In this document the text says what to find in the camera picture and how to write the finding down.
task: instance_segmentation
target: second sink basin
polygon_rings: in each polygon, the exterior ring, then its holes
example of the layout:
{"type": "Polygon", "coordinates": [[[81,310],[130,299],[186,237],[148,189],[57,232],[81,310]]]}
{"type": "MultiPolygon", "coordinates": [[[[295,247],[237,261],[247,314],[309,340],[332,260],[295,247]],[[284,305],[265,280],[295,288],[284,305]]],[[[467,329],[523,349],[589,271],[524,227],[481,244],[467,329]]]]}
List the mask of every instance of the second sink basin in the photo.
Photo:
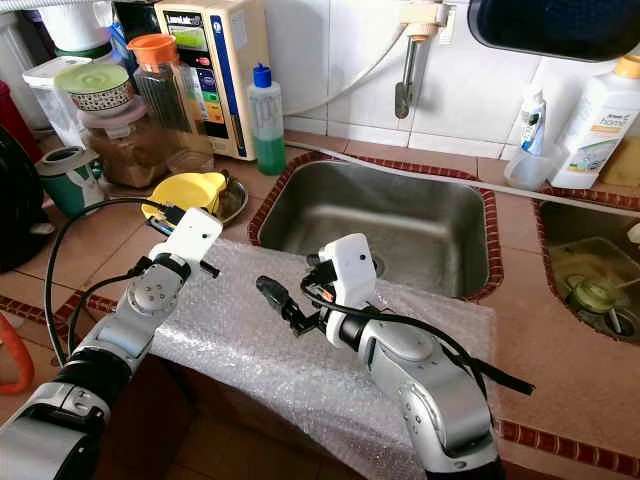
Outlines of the second sink basin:
{"type": "Polygon", "coordinates": [[[334,160],[298,167],[258,241],[307,255],[355,232],[367,236],[381,278],[450,297],[471,296],[487,283],[479,193],[334,160]]]}

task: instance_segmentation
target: countertop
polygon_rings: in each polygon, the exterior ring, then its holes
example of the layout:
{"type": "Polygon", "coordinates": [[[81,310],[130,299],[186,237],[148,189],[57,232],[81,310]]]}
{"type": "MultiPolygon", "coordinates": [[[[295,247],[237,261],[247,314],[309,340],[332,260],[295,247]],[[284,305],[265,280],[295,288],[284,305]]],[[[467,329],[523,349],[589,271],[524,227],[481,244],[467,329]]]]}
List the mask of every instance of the countertop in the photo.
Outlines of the countertop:
{"type": "MultiPolygon", "coordinates": [[[[289,132],[287,136],[347,154],[447,167],[477,175],[490,183],[503,183],[502,169],[506,164],[501,160],[296,132],[289,132]]],[[[303,153],[303,150],[287,148],[287,159],[291,161],[303,153]]],[[[216,158],[216,170],[223,168],[247,187],[250,198],[246,211],[222,236],[249,243],[247,224],[277,177],[261,175],[254,164],[216,158]]],[[[640,196],[637,191],[621,187],[597,188],[640,196]]],[[[506,194],[495,195],[504,279],[478,303],[494,308],[498,316],[496,366],[537,387],[532,397],[496,389],[497,397],[491,399],[495,416],[640,458],[637,434],[640,429],[640,347],[598,334],[574,317],[548,286],[533,202],[506,194]]],[[[55,207],[50,207],[49,213],[55,223],[63,221],[55,207]]],[[[143,218],[133,206],[104,209],[92,215],[70,233],[70,240],[62,249],[61,256],[67,260],[61,261],[56,270],[57,305],[62,305],[64,298],[74,291],[126,271],[162,238],[143,226],[143,218]],[[78,249],[87,253],[86,258],[72,254],[78,249]]],[[[47,256],[48,252],[43,251],[17,272],[0,276],[0,295],[40,306],[37,287],[41,285],[47,256]]],[[[100,295],[117,300],[121,291],[121,285],[112,285],[101,290],[100,295]]],[[[8,308],[6,303],[0,304],[0,309],[10,311],[8,308]]],[[[46,333],[28,323],[20,329],[21,334],[46,345],[46,333]]],[[[562,448],[557,440],[555,442],[553,448],[562,448]]]]}

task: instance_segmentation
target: stainless steel sink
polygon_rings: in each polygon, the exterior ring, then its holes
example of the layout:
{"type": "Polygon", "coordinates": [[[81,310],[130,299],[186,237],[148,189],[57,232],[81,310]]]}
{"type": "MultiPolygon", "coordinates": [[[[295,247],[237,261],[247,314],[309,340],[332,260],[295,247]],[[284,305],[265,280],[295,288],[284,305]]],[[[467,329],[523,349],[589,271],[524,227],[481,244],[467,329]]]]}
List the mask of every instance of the stainless steel sink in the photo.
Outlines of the stainless steel sink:
{"type": "Polygon", "coordinates": [[[543,203],[540,217],[558,294],[566,299],[571,293],[572,275],[626,284],[616,302],[622,334],[608,315],[578,311],[578,316],[604,334],[640,343],[640,281],[632,283],[640,278],[640,251],[626,235],[638,220],[556,203],[543,203]]]}
{"type": "Polygon", "coordinates": [[[484,203],[476,191],[333,160],[293,173],[258,241],[306,255],[354,232],[367,236],[381,278],[451,297],[471,296],[487,282],[484,203]]]}

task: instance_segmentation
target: soap dispenser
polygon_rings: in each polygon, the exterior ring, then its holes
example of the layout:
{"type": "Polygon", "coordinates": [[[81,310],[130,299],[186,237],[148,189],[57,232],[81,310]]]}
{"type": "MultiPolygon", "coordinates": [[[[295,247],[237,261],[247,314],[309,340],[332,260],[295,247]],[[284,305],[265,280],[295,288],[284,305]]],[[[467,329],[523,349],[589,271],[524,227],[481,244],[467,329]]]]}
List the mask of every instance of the soap dispenser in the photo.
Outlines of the soap dispenser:
{"type": "Polygon", "coordinates": [[[280,85],[271,80],[271,69],[258,64],[248,89],[251,133],[258,157],[258,170],[279,175],[286,166],[284,122],[280,85]]]}

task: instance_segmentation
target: black cable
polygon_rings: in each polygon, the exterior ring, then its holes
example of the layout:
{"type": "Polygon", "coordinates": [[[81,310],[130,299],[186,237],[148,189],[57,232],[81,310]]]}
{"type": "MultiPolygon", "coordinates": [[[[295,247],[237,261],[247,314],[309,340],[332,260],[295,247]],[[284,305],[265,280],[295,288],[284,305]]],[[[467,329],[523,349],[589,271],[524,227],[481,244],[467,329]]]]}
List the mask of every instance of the black cable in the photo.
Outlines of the black cable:
{"type": "Polygon", "coordinates": [[[133,278],[135,276],[137,276],[137,273],[126,273],[124,275],[118,275],[117,277],[112,277],[112,278],[107,278],[106,280],[102,280],[98,283],[96,283],[95,285],[92,285],[91,287],[89,287],[80,297],[80,301],[78,302],[78,305],[76,306],[76,308],[73,310],[73,313],[71,314],[71,317],[69,317],[69,325],[68,325],[68,333],[67,333],[67,352],[69,352],[69,355],[71,355],[71,353],[75,350],[76,348],[76,342],[75,342],[75,330],[76,330],[76,324],[78,323],[78,317],[80,315],[80,310],[82,310],[82,307],[85,305],[85,303],[87,302],[87,300],[89,300],[89,297],[91,297],[91,295],[93,295],[93,293],[102,288],[105,287],[107,285],[111,285],[112,283],[116,283],[116,282],[122,282],[124,280],[129,280],[130,278],[133,278]]]}
{"type": "Polygon", "coordinates": [[[302,293],[305,294],[307,298],[309,298],[312,302],[315,302],[323,307],[326,307],[330,310],[335,310],[337,312],[345,313],[347,315],[354,315],[361,318],[369,318],[373,320],[378,320],[381,322],[390,322],[390,323],[402,323],[405,325],[411,325],[412,327],[420,328],[430,333],[431,335],[438,337],[447,343],[456,353],[460,356],[463,363],[471,370],[471,374],[473,375],[474,380],[478,384],[480,391],[484,397],[487,397],[487,388],[484,384],[484,379],[482,378],[482,374],[478,370],[473,357],[469,355],[469,353],[464,349],[462,345],[456,342],[452,337],[447,335],[445,332],[440,330],[439,328],[434,327],[433,325],[429,325],[428,323],[421,322],[415,318],[405,317],[404,315],[396,315],[396,314],[388,314],[388,313],[373,313],[373,312],[365,312],[362,310],[358,310],[356,308],[345,307],[344,305],[338,305],[333,302],[329,302],[325,300],[320,295],[316,295],[314,292],[309,290],[309,285],[311,284],[310,279],[304,278],[300,283],[300,289],[302,293]]]}
{"type": "Polygon", "coordinates": [[[148,200],[146,198],[137,198],[137,197],[125,197],[125,198],[114,198],[111,200],[105,200],[103,202],[94,203],[93,205],[89,205],[88,207],[83,208],[75,214],[73,217],[69,219],[69,221],[62,227],[62,229],[58,232],[55,241],[53,242],[53,247],[51,247],[51,253],[49,254],[49,263],[47,264],[47,273],[44,280],[44,317],[47,323],[47,330],[49,332],[49,339],[51,340],[51,344],[53,345],[53,349],[56,353],[56,357],[58,359],[58,363],[62,367],[66,362],[66,354],[64,349],[62,348],[62,344],[60,343],[60,338],[58,338],[58,334],[56,333],[56,327],[54,324],[54,312],[52,307],[52,285],[53,285],[53,269],[55,267],[56,258],[58,256],[58,250],[60,250],[60,245],[62,244],[62,240],[64,239],[65,234],[73,225],[73,223],[84,217],[85,214],[97,210],[102,207],[107,207],[109,205],[116,205],[120,203],[139,203],[143,205],[149,205],[157,208],[158,210],[164,212],[168,209],[167,206],[162,205],[161,203],[154,202],[153,200],[148,200]]]}

